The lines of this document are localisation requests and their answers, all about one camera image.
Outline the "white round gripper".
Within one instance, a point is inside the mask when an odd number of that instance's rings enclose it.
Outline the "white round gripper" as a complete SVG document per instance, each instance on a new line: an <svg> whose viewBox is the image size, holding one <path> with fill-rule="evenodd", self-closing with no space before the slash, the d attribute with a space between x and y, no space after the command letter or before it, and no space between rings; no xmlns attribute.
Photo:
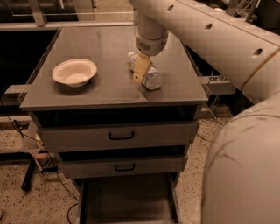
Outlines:
<svg viewBox="0 0 280 224"><path fill-rule="evenodd" d="M167 43L168 32L159 39L144 38L139 31L136 31L136 48L141 52L135 57L133 66L133 81L141 83L143 77L151 68L151 60L149 56L157 56L160 54Z"/></svg>

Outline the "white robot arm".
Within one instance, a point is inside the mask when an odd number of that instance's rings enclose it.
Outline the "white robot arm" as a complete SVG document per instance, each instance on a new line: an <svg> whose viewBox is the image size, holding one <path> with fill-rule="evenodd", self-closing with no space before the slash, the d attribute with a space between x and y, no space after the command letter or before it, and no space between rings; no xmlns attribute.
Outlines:
<svg viewBox="0 0 280 224"><path fill-rule="evenodd" d="M202 224L280 224L280 44L275 33L195 0L129 0L137 46L172 33L252 101L218 133L203 174Z"/></svg>

